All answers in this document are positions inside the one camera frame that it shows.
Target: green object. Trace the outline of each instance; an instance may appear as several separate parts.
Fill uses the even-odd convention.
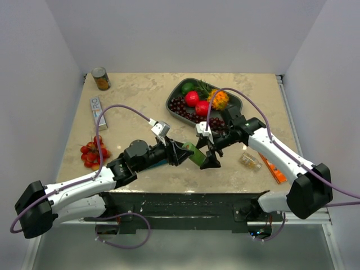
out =
[[[188,94],[188,92],[193,91],[193,89],[194,85],[192,83],[186,83],[181,88],[181,94],[185,96],[186,94]]]
[[[206,83],[203,80],[198,81],[197,86],[194,88],[196,92],[200,94],[201,97],[208,97],[212,91],[210,84]]]
[[[190,156],[189,159],[197,166],[200,167],[204,163],[206,156],[203,154],[203,152],[197,149],[194,144],[192,144],[191,142],[186,142],[182,145],[182,147],[193,151],[193,155]]]

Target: grape cluster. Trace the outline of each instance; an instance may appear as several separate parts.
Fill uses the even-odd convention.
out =
[[[206,116],[196,115],[194,112],[190,113],[186,111],[186,104],[183,97],[176,97],[170,101],[169,108],[174,113],[198,124],[200,122],[206,121]],[[211,117],[209,120],[209,125],[212,131],[221,132],[226,129],[224,121],[220,120],[218,117]]]

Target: pineapple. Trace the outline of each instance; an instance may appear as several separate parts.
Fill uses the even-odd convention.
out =
[[[200,80],[198,86],[195,87],[200,94],[200,96],[205,97],[208,102],[211,101],[212,96],[218,90],[216,88],[211,88],[210,85],[205,83],[203,80]],[[221,91],[216,94],[213,100],[213,104],[211,105],[214,110],[222,111],[226,108],[229,103],[229,95],[225,91]]]

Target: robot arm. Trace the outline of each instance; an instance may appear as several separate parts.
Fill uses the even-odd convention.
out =
[[[291,184],[289,193],[265,192],[259,196],[256,204],[252,206],[254,217],[261,212],[286,211],[293,212],[297,217],[305,219],[332,200],[332,189],[288,157],[275,146],[273,140],[276,140],[277,144],[286,152],[296,157],[300,164],[312,168],[313,172],[331,182],[327,166],[324,164],[315,166],[289,149],[273,134],[270,139],[265,125],[259,119],[246,120],[236,106],[224,110],[222,117],[228,130],[221,134],[212,134],[209,129],[206,130],[206,122],[201,122],[196,126],[197,136],[200,137],[196,147],[201,148],[207,145],[209,149],[206,152],[206,160],[200,169],[219,168],[221,165],[217,160],[216,152],[221,157],[223,148],[236,142],[242,142],[264,155]]]
[[[15,204],[15,210],[20,214],[28,205],[49,194],[57,193],[27,211],[20,224],[25,238],[39,236],[53,225],[82,217],[99,217],[106,210],[106,204],[100,192],[126,186],[137,179],[137,172],[145,170],[162,160],[178,166],[194,152],[182,148],[183,143],[167,137],[169,125],[164,122],[154,123],[151,129],[156,136],[157,144],[148,146],[145,141],[133,141],[119,157],[106,167],[103,167],[98,177],[96,172],[67,181],[66,183],[43,186],[40,181],[31,183]],[[65,185],[93,177],[92,181],[75,184],[67,189]]]

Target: green fruit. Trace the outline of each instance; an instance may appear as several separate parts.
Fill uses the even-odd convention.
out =
[[[186,83],[182,86],[181,93],[185,96],[186,94],[188,94],[188,92],[192,91],[193,88],[194,88],[193,83]]]

